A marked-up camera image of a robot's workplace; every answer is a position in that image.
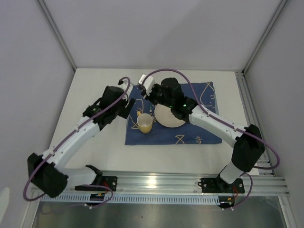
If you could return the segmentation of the cream round plate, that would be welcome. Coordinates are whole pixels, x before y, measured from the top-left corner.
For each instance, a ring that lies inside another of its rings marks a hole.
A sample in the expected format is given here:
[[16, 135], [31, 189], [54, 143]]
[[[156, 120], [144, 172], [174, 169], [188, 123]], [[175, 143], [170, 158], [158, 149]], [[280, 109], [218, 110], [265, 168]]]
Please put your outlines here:
[[185, 124], [185, 121], [179, 120], [172, 114], [170, 108], [161, 104], [156, 105], [154, 115], [161, 125], [168, 128], [177, 128]]

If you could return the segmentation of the blue fish-pattern cloth placemat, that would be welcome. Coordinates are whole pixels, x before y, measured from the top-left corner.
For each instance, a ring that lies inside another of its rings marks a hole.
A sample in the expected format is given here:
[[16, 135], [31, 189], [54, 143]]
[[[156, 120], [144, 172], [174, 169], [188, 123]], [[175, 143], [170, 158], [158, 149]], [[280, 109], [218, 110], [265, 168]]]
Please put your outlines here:
[[[218, 114], [218, 106], [213, 82], [192, 83], [194, 91], [200, 102], [212, 112]], [[184, 94], [194, 99], [193, 92], [188, 84], [181, 84]], [[185, 123], [177, 128], [168, 128], [161, 125], [155, 118], [152, 105], [153, 124], [152, 130], [144, 134], [137, 125], [137, 111], [149, 114], [149, 101], [144, 100], [141, 91], [134, 88], [131, 98], [136, 99], [129, 113], [125, 145], [173, 145], [173, 144], [221, 144], [223, 141], [205, 129]]]

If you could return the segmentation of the yellow plastic cup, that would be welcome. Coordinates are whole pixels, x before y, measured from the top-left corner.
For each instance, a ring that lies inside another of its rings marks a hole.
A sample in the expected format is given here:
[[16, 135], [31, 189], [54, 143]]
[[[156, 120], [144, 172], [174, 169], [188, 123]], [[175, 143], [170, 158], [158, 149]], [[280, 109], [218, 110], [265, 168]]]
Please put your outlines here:
[[153, 118], [151, 115], [137, 111], [137, 125], [142, 133], [149, 133], [152, 130]]

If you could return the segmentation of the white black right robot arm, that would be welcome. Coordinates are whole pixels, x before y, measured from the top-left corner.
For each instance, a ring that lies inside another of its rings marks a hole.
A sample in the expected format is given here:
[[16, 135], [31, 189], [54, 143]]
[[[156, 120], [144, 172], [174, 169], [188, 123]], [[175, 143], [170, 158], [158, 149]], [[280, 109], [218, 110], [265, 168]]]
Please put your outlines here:
[[232, 147], [231, 161], [216, 180], [221, 192], [229, 191], [242, 173], [250, 172], [264, 153], [265, 146], [257, 126], [244, 127], [228, 122], [202, 103], [185, 96], [176, 78], [166, 78], [157, 84], [153, 77], [142, 75], [138, 84], [145, 99], [169, 108], [177, 119], [209, 131]]

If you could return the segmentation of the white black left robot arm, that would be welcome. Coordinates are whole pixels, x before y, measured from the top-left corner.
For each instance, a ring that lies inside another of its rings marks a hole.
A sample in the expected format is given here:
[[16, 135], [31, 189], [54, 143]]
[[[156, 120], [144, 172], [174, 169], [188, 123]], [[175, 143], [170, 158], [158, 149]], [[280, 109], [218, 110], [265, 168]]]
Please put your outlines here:
[[67, 169], [66, 164], [92, 137], [102, 131], [116, 117], [127, 118], [135, 99], [129, 98], [133, 89], [127, 82], [107, 86], [102, 97], [88, 106], [73, 130], [56, 146], [41, 155], [28, 157], [28, 183], [33, 183], [51, 198], [66, 188], [100, 190], [103, 173], [93, 165], [80, 169]]

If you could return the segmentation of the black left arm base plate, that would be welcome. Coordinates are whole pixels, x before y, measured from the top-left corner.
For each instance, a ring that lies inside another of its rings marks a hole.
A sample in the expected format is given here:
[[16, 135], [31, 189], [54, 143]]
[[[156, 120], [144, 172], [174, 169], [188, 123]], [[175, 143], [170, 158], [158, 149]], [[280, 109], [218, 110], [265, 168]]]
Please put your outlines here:
[[96, 181], [96, 185], [106, 186], [110, 188], [112, 191], [116, 191], [117, 181], [118, 181], [117, 176], [103, 176]]

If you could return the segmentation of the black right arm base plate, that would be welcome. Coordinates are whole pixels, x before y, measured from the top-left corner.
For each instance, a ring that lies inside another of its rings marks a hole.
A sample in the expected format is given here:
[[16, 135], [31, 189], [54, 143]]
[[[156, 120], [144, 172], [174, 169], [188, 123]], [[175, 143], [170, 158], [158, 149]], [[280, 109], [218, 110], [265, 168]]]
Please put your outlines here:
[[228, 184], [220, 177], [216, 178], [201, 178], [198, 182], [198, 186], [201, 187], [202, 193], [245, 193], [243, 180], [237, 178], [232, 184]]

